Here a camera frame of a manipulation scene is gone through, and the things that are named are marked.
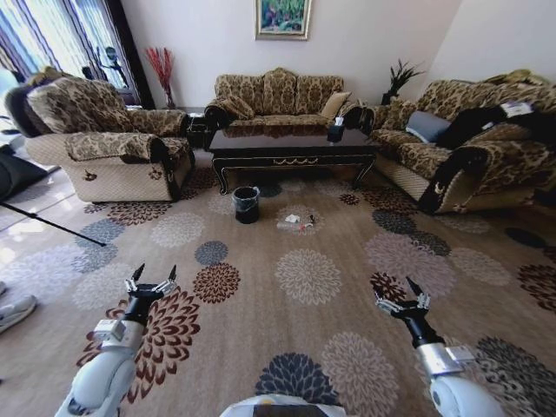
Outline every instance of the vase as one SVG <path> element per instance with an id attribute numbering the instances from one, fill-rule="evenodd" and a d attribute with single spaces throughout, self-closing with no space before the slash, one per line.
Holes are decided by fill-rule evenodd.
<path id="1" fill-rule="evenodd" d="M 166 95 L 166 108 L 175 109 L 174 98 L 172 97 L 172 89 L 170 87 L 165 88 L 164 94 Z"/>
<path id="2" fill-rule="evenodd" d="M 381 105 L 382 106 L 388 106 L 388 104 L 390 104 L 390 100 L 392 100 L 392 97 L 397 97 L 397 94 L 392 94 L 392 93 L 384 93 L 382 95 L 382 101 L 381 101 Z"/>

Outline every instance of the loveseat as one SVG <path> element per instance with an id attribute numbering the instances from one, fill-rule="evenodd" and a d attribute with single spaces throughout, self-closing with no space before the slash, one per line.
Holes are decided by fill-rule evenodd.
<path id="1" fill-rule="evenodd" d="M 452 122 L 464 109 L 517 101 L 556 114 L 556 87 L 525 84 L 431 83 L 416 102 L 394 100 L 369 108 L 375 168 L 412 196 L 428 213 L 465 212 L 531 202 L 536 188 L 553 184 L 556 132 L 532 140 L 506 122 L 486 129 L 457 149 L 424 143 L 405 131 L 409 117 L 422 110 Z"/>
<path id="2" fill-rule="evenodd" d="M 61 77 L 6 96 L 29 155 L 59 165 L 86 202 L 172 201 L 195 157 L 180 110 L 126 110 L 109 83 Z"/>
<path id="3" fill-rule="evenodd" d="M 233 126 L 236 134 L 262 134 L 266 130 L 281 135 L 290 130 L 311 134 L 313 127 L 322 131 L 323 126 L 334 123 L 334 118 L 321 116 L 321 111 L 332 93 L 343 88 L 339 76 L 297 76 L 284 68 L 262 76 L 221 75 L 216 78 L 216 99 L 207 105 L 205 118 L 212 130 Z M 254 116 L 242 120 L 228 111 L 222 101 L 231 96 L 240 97 Z M 362 109 L 361 101 L 345 101 L 336 116 L 344 117 L 346 127 L 359 128 Z"/>

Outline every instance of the red decorative branches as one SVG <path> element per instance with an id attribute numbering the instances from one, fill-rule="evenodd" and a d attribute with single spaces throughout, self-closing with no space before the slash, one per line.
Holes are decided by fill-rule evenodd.
<path id="1" fill-rule="evenodd" d="M 172 52 L 166 48 L 147 48 L 145 52 L 158 76 L 158 81 L 160 81 L 166 93 L 167 105 L 169 109 L 173 109 L 175 105 L 172 99 L 172 90 L 170 89 L 170 77 L 172 76 L 172 69 L 174 67 L 174 56 Z"/>

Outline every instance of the picture frame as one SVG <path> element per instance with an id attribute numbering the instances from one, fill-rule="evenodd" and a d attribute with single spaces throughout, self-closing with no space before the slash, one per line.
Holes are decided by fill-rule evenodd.
<path id="1" fill-rule="evenodd" d="M 307 41 L 312 2 L 255 0 L 255 39 Z"/>

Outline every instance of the white wall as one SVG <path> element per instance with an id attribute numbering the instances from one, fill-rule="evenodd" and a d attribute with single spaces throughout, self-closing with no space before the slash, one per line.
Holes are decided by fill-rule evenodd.
<path id="1" fill-rule="evenodd" d="M 309 40 L 256 41 L 253 0 L 123 0 L 140 55 L 148 46 L 175 54 L 178 105 L 214 98 L 219 74 L 258 75 L 282 66 L 298 74 L 339 75 L 353 98 L 377 103 L 396 60 L 427 70 L 461 0 L 313 0 Z M 158 107 L 162 91 L 144 56 Z M 401 90 L 412 98 L 424 76 Z"/>
<path id="2" fill-rule="evenodd" d="M 427 80 L 528 68 L 556 82 L 555 0 L 463 0 Z"/>

